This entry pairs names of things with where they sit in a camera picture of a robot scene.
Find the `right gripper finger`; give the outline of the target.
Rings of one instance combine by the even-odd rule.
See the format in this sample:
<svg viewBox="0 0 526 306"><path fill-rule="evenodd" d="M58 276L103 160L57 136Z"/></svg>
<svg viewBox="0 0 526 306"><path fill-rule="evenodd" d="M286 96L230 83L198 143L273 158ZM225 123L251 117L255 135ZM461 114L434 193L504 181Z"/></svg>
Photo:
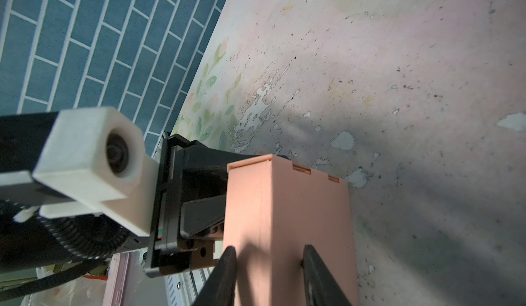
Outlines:
<svg viewBox="0 0 526 306"><path fill-rule="evenodd" d="M305 300L309 306L351 306L315 247L305 245L301 261L304 269Z"/></svg>

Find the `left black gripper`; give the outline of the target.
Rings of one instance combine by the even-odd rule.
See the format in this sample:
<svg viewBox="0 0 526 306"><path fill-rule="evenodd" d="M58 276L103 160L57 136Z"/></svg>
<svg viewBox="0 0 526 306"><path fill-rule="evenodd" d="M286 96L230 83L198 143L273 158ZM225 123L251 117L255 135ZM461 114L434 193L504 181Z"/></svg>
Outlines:
<svg viewBox="0 0 526 306"><path fill-rule="evenodd" d="M215 266L193 306L233 306L237 255L228 246L215 259L223 239L227 166L249 155L208 148L172 135L162 143L144 272L150 278Z"/></svg>

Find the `pink paper box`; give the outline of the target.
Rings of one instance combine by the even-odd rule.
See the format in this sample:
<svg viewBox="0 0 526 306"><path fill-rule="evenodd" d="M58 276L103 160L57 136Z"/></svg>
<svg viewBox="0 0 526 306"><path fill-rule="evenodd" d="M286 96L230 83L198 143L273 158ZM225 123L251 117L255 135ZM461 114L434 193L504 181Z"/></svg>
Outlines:
<svg viewBox="0 0 526 306"><path fill-rule="evenodd" d="M264 155L227 166L223 244L237 257L236 305L305 305L311 245L352 305L360 303L347 182Z"/></svg>

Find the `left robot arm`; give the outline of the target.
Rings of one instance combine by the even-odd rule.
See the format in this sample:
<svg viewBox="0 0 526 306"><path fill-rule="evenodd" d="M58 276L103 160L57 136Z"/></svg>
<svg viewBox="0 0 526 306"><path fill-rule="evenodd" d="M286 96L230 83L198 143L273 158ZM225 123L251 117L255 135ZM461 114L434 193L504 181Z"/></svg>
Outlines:
<svg viewBox="0 0 526 306"><path fill-rule="evenodd" d="M105 259L147 249L145 273L159 277L215 264L213 246L223 238L227 165L242 155L208 148L180 135L164 140L152 192L147 237L139 237L107 216L46 219L15 215L54 199L37 182L1 184L1 271L14 272L65 262Z"/></svg>

